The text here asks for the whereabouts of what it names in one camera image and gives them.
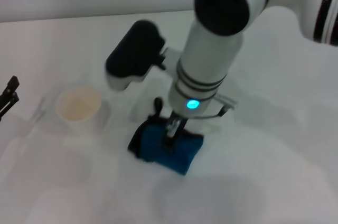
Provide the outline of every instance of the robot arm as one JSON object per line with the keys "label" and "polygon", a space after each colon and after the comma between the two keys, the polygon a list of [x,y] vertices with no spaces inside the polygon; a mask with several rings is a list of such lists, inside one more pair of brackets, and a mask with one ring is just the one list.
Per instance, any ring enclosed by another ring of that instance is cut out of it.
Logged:
{"label": "robot arm", "polygon": [[[176,72],[169,93],[174,117],[194,118],[206,110],[241,48],[242,32],[265,8],[275,5],[295,12],[304,37],[338,46],[338,0],[194,0],[196,20],[185,48],[175,57],[177,62],[172,59],[169,63]],[[164,40],[155,26],[136,32],[129,41],[125,40],[131,36],[128,32],[107,60],[113,88],[124,89],[131,81],[142,81],[152,65],[164,69],[169,61],[163,56],[168,52],[160,55]],[[133,51],[123,51],[122,45],[132,46]],[[114,67],[123,77],[116,77]]]}

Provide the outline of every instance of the blue cloth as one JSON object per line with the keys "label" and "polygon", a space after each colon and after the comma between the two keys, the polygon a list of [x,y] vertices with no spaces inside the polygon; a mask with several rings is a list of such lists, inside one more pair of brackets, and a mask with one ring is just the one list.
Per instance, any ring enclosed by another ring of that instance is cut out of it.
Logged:
{"label": "blue cloth", "polygon": [[165,133],[165,125],[147,125],[142,132],[139,156],[145,161],[157,162],[186,175],[192,160],[203,145],[203,136],[182,134],[177,138],[174,149],[169,151],[161,145]]}

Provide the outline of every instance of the paper cup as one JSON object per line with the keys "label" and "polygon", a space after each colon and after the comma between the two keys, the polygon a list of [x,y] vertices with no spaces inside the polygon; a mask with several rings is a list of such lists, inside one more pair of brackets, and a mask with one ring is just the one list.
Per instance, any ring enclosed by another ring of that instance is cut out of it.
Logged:
{"label": "paper cup", "polygon": [[57,98],[55,109],[79,136],[99,136],[107,121],[101,94],[91,86],[68,88]]}

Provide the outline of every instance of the blue led light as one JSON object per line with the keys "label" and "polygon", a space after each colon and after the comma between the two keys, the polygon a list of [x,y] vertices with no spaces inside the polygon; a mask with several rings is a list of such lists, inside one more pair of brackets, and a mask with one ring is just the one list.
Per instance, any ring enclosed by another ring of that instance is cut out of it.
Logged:
{"label": "blue led light", "polygon": [[195,109],[200,105],[199,101],[196,100],[190,100],[187,102],[186,106],[188,109]]}

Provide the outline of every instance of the white tabletop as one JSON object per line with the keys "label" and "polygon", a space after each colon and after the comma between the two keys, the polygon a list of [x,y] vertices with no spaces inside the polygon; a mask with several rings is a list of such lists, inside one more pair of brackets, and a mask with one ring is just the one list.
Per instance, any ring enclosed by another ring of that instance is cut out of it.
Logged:
{"label": "white tabletop", "polygon": [[[104,78],[105,59],[144,18],[183,49],[192,12],[0,24],[0,86],[21,83],[0,122],[0,222],[337,224],[338,50],[303,39],[290,11],[264,12],[220,90],[238,109],[188,124],[205,142],[182,177],[126,151],[170,78],[154,69],[121,93]],[[102,138],[57,119],[55,96],[74,82],[110,105]]]}

